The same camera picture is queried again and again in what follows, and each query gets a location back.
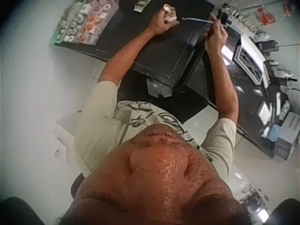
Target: white floor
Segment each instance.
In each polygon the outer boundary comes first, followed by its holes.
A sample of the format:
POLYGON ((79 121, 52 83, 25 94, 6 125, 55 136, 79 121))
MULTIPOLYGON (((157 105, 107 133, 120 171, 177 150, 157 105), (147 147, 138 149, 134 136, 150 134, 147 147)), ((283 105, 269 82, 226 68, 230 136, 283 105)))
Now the white floor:
MULTIPOLYGON (((69 2, 25 1, 0 35, 1 199, 24 199, 46 224, 69 207, 70 186, 80 172, 72 158, 64 163, 54 157, 59 148, 55 122, 82 108, 97 82, 91 74, 103 67, 91 57, 49 44, 69 2)), ((186 126, 201 142, 215 119, 216 112, 206 108, 186 126)), ((270 198, 271 209, 286 197, 299 199, 299 151, 279 164, 248 141, 237 143, 234 163, 270 198)))

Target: black table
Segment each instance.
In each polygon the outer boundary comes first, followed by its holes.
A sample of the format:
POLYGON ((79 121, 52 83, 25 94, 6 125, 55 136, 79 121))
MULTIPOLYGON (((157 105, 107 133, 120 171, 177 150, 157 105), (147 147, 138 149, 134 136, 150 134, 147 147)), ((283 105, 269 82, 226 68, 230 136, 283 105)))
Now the black table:
MULTIPOLYGON (((121 47, 146 28, 151 17, 164 3, 175 6, 178 17, 207 19, 214 8, 212 4, 204 0, 152 0, 140 14, 133 12, 135 2, 136 0, 120 1, 120 10, 108 23, 95 46, 70 43, 57 45, 108 61, 121 47)), ((132 66, 134 71, 173 88, 175 95, 180 93, 172 99, 172 102, 178 102, 178 105, 181 104, 180 101, 184 101, 182 94, 185 94, 186 98, 199 99, 198 103, 195 101, 195 104, 199 105, 185 107, 185 110, 188 109, 189 112, 183 115, 181 120, 186 120, 188 116, 192 117, 204 108, 205 105, 201 100, 203 98, 216 107, 210 62, 207 54, 203 53, 204 46, 201 42, 204 26, 203 23, 193 21, 181 22, 168 33, 151 40, 132 66)), ((235 52, 240 37, 232 30, 228 30, 228 33, 226 46, 235 52)), ((256 112, 262 101, 267 104, 272 102, 275 106, 275 93, 280 91, 279 86, 269 87, 265 91, 263 86, 255 86, 248 75, 233 61, 230 61, 227 68, 237 88, 240 102, 238 132, 272 158, 274 156, 272 144, 261 137, 266 126, 262 124, 256 112)), ((174 113, 178 112, 180 107, 172 104, 172 110, 174 113)), ((275 118, 274 123, 278 123, 278 117, 275 118)))

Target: beige t-shirt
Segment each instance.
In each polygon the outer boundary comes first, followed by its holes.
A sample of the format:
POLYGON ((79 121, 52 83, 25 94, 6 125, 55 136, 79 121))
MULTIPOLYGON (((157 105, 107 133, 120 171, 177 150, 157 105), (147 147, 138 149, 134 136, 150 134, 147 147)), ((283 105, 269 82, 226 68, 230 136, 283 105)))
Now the beige t-shirt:
POLYGON ((149 125, 166 124, 199 150, 222 179, 227 178, 235 146, 236 125, 233 121, 218 119, 199 146, 175 116, 151 103, 121 101, 116 105, 117 90, 113 82, 98 83, 82 110, 74 150, 85 177, 116 146, 149 125))

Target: man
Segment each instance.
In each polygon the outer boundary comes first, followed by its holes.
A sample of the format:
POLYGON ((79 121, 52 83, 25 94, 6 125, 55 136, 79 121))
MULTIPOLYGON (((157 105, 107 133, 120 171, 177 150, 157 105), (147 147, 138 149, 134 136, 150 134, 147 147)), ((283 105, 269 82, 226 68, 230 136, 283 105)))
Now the man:
POLYGON ((223 62, 220 21, 207 40, 219 118, 201 147, 171 114, 150 103, 116 105, 117 86, 146 43, 179 24, 159 11, 104 68, 82 111, 75 155, 85 176, 60 224, 247 224, 223 180, 233 160, 238 98, 223 62))

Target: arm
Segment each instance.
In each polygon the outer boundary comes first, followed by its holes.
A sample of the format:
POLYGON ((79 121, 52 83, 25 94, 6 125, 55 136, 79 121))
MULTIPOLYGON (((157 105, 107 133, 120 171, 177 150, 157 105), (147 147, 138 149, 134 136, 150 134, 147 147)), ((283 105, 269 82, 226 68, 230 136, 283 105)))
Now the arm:
POLYGON ((116 85, 132 66, 142 48, 155 36, 179 24, 178 21, 165 23, 166 12, 160 10, 151 20, 148 28, 119 50, 104 67, 98 82, 111 81, 116 85))
POLYGON ((228 118, 237 124, 239 115, 238 96, 221 53, 228 34, 215 16, 213 16, 213 19, 215 20, 213 34, 206 40, 205 49, 211 64, 217 110, 219 118, 228 118))

